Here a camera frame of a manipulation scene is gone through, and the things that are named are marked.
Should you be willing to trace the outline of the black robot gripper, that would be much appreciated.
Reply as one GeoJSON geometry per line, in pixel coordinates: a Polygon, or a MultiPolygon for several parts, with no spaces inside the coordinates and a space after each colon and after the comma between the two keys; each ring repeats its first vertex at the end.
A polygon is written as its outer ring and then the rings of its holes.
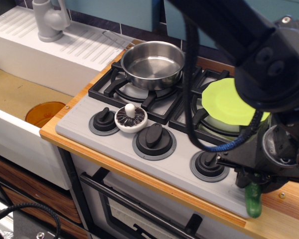
{"type": "Polygon", "coordinates": [[[299,124],[262,127],[244,144],[218,154],[218,164],[237,173],[239,188],[255,182],[267,194],[289,181],[299,183],[299,124]]]}

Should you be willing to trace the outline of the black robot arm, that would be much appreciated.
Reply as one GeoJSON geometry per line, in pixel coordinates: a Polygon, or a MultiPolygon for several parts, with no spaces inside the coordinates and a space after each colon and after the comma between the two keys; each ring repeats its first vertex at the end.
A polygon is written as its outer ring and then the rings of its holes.
{"type": "Polygon", "coordinates": [[[194,131],[185,109],[190,141],[220,155],[237,172],[236,185],[268,193],[299,183],[299,24],[274,24],[243,0],[174,0],[186,29],[184,104],[190,106],[192,72],[204,31],[235,67],[240,98],[256,111],[232,142],[210,147],[194,131]]]}

